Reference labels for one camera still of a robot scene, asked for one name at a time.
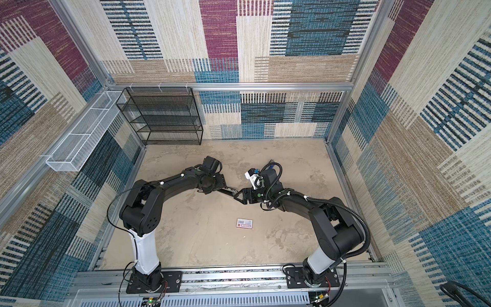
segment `white wire mesh basket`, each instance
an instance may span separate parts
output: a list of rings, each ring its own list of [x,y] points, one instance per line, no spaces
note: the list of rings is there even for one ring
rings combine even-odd
[[[54,171],[80,171],[119,112],[116,106],[125,103],[120,91],[106,91],[70,131],[47,159]]]

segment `purple panel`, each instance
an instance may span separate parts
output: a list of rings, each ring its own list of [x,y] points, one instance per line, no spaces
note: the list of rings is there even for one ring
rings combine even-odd
[[[209,58],[238,57],[237,0],[200,0]]]

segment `aluminum rail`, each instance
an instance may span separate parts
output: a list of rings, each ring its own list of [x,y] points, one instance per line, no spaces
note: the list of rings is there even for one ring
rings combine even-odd
[[[282,265],[228,266],[203,268],[166,268],[163,271],[183,271],[179,293],[168,295],[261,293],[272,291],[298,291],[288,289]],[[343,267],[338,266],[340,278]],[[111,298],[117,295],[123,278],[122,270],[79,272],[70,288],[67,299]],[[387,264],[371,261],[348,261],[345,289],[396,288]],[[125,293],[128,283],[123,282],[121,297],[148,297],[148,294]]]
[[[198,91],[349,91],[351,82],[304,82],[304,83],[127,83],[109,84],[109,90],[127,87],[191,87]]]

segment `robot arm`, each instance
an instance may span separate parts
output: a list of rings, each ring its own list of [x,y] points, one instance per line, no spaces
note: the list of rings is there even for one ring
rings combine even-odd
[[[278,175],[271,167],[274,165],[280,167]],[[319,287],[328,270],[332,271],[339,263],[345,262],[347,257],[360,254],[368,248],[370,233],[361,217],[345,207],[339,198],[315,199],[293,189],[283,188],[279,181],[282,169],[278,163],[270,162],[261,171],[249,170],[246,178],[252,183],[252,188],[240,192],[226,186],[223,175],[217,172],[218,166],[221,171],[218,160],[206,157],[203,164],[189,167],[175,176],[152,182],[138,180],[133,185],[119,217],[135,240],[134,255],[137,263],[132,278],[136,277],[141,288],[147,292],[157,291],[163,280],[155,248],[155,228],[161,219],[163,203],[183,191],[195,188],[205,194],[222,192],[242,204],[266,203],[266,211],[277,208],[309,219],[319,243],[317,250],[303,262],[303,278],[310,287]],[[336,220],[339,223],[332,226],[331,221]],[[365,243],[361,249],[350,252],[363,241]]]
[[[280,168],[278,175],[272,166]],[[261,171],[250,169],[246,178],[251,181],[252,188],[242,189],[234,198],[242,204],[262,202],[267,204],[265,211],[293,212],[312,222],[319,247],[304,260],[302,272],[308,286],[318,287],[328,270],[332,271],[346,258],[368,249],[370,232],[363,219],[339,198],[315,199],[293,189],[285,189],[279,181],[281,173],[281,165],[275,162],[268,163]],[[250,179],[253,175],[256,176],[254,182]],[[331,221],[339,223],[333,226]],[[350,253],[363,241],[362,248]]]
[[[132,279],[140,288],[152,293],[162,286],[161,264],[155,247],[155,228],[162,216],[162,206],[169,198],[186,190],[200,189],[208,194],[226,187],[217,168],[220,161],[206,157],[203,164],[188,167],[181,173],[157,181],[138,180],[133,184],[119,217],[133,237],[136,265]]]

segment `red wire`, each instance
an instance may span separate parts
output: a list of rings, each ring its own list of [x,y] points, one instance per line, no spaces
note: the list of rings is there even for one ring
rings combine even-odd
[[[327,292],[329,293],[329,292],[331,292],[331,283],[329,282],[329,280],[327,279],[327,277],[326,277],[326,281],[327,281],[327,284],[329,285],[329,290],[327,290]]]

